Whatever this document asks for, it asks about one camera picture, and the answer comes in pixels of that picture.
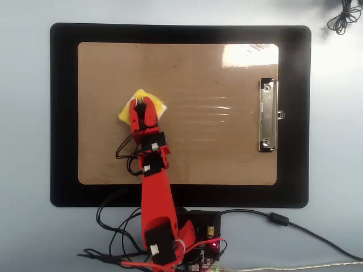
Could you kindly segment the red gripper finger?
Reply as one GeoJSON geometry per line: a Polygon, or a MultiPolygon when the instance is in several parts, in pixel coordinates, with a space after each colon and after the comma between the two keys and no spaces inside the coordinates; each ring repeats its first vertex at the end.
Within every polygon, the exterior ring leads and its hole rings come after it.
{"type": "Polygon", "coordinates": [[[143,97],[142,101],[145,104],[145,114],[142,120],[141,128],[147,129],[157,127],[158,116],[153,101],[149,97],[143,97]]]}
{"type": "Polygon", "coordinates": [[[132,99],[129,108],[130,126],[132,133],[135,133],[140,130],[141,113],[142,113],[141,103],[138,102],[138,99],[132,99]]]}

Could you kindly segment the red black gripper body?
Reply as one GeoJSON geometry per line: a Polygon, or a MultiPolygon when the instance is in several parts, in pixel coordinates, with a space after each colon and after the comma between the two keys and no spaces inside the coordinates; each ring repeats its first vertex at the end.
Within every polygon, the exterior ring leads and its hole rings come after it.
{"type": "Polygon", "coordinates": [[[151,127],[131,124],[131,131],[137,145],[136,155],[152,152],[166,155],[170,153],[165,133],[160,130],[158,124],[151,127]]]}

